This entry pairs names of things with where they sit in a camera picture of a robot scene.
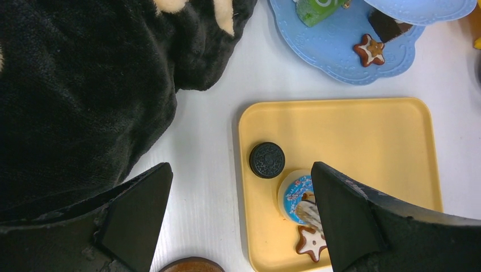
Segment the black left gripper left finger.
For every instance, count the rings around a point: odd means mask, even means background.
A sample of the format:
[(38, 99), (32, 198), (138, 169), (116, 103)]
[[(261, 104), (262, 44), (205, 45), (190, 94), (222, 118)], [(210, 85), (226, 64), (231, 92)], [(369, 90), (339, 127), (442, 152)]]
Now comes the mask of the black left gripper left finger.
[(160, 163), (109, 191), (1, 223), (2, 271), (149, 271), (173, 172)]

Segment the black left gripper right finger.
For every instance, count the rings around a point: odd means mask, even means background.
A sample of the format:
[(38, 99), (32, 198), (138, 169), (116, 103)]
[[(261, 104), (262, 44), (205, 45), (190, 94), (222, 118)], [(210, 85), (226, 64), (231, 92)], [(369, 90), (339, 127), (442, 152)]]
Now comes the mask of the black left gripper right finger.
[(480, 221), (402, 201), (329, 165), (311, 169), (334, 271), (479, 271)]

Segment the blue frosted donut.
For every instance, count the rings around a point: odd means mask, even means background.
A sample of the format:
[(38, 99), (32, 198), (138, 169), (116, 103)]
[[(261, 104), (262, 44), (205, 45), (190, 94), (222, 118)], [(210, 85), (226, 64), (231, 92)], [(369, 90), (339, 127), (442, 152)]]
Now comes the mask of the blue frosted donut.
[(302, 201), (315, 204), (311, 172), (307, 169), (298, 169), (289, 173), (277, 191), (277, 205), (281, 215), (296, 224), (307, 225), (296, 214), (296, 208)]

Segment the black sandwich cookie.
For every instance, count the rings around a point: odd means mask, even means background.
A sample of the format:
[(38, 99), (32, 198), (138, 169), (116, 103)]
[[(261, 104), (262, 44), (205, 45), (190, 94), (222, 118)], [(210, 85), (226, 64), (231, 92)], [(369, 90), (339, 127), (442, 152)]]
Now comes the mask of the black sandwich cookie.
[(249, 155), (249, 166), (257, 177), (273, 179), (284, 170), (285, 154), (279, 145), (273, 142), (262, 142), (252, 149)]

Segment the chocolate swirl roll cake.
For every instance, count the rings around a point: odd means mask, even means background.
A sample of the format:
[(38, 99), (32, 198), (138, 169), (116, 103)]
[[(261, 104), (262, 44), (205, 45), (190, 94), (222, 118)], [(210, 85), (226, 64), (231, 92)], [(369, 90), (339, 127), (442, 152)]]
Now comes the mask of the chocolate swirl roll cake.
[(412, 28), (412, 24), (394, 19), (379, 10), (371, 12), (368, 21), (383, 43), (396, 39)]

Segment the green swirl roll cake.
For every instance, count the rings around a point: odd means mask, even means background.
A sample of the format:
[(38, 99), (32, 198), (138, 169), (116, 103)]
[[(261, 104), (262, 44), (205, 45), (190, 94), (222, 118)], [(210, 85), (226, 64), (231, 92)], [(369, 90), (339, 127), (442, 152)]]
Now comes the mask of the green swirl roll cake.
[(339, 8), (349, 8), (348, 0), (297, 0), (296, 14), (304, 25), (313, 27), (331, 16)]

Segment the metal serving tongs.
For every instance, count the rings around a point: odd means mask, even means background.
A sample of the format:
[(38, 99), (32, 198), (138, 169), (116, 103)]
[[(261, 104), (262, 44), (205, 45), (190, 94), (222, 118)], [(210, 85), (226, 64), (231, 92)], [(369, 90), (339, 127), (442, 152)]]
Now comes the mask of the metal serving tongs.
[(294, 212), (303, 221), (304, 225), (324, 234), (319, 212), (314, 202), (302, 200), (298, 203)]

